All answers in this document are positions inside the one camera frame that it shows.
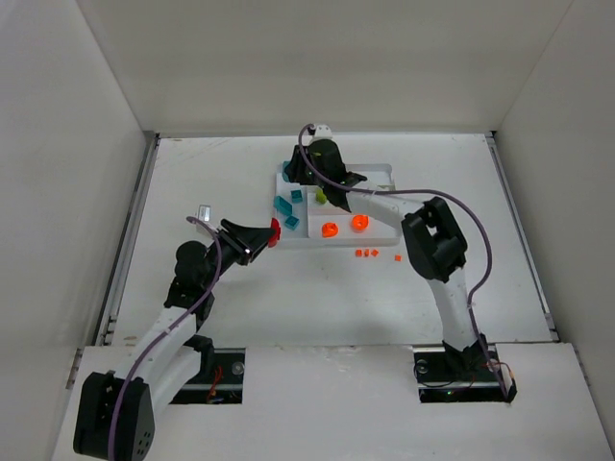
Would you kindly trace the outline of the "orange round disc piece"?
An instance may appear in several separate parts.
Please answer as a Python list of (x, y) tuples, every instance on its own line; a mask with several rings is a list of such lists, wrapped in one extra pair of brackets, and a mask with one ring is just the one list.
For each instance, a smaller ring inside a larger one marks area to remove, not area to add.
[(354, 215), (351, 219), (351, 228), (355, 232), (364, 232), (369, 227), (369, 217), (363, 214)]

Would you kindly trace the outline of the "lime small lego brick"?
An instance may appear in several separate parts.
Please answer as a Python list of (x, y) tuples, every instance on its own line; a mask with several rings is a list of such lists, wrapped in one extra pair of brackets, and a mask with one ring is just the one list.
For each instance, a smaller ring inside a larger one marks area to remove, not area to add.
[(320, 204), (325, 204), (328, 198), (322, 190), (318, 190), (315, 194), (315, 200)]

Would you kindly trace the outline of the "teal rounded lego brick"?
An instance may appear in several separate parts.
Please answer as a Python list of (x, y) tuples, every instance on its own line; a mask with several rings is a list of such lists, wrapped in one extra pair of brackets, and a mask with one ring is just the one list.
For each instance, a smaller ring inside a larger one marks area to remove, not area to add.
[(290, 165), (290, 161), (284, 161), (283, 162), (283, 166), (282, 166), (282, 176), (283, 176), (283, 180), (285, 182), (292, 182), (292, 179), (290, 179), (290, 176), (288, 174), (288, 167)]

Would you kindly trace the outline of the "red long brick cluster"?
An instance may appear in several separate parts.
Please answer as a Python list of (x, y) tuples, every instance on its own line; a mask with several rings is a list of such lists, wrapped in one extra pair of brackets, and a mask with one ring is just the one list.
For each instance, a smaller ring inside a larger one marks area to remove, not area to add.
[(268, 240), (268, 247), (274, 248), (278, 244), (281, 238), (282, 230), (281, 230), (280, 222), (276, 218), (272, 218), (270, 228), (273, 234)]

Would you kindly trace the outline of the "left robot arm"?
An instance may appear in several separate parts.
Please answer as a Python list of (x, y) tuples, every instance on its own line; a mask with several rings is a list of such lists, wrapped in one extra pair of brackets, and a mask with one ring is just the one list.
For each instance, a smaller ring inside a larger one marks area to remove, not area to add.
[(105, 373), (93, 372), (81, 388), (73, 435), (77, 454), (98, 460), (143, 460), (157, 419), (182, 387), (207, 375), (214, 347), (199, 335), (214, 303), (213, 288), (232, 266), (247, 266), (277, 244), (281, 228), (244, 227), (222, 220), (218, 229), (191, 217), (212, 242), (187, 241), (176, 251), (175, 276), (154, 324)]

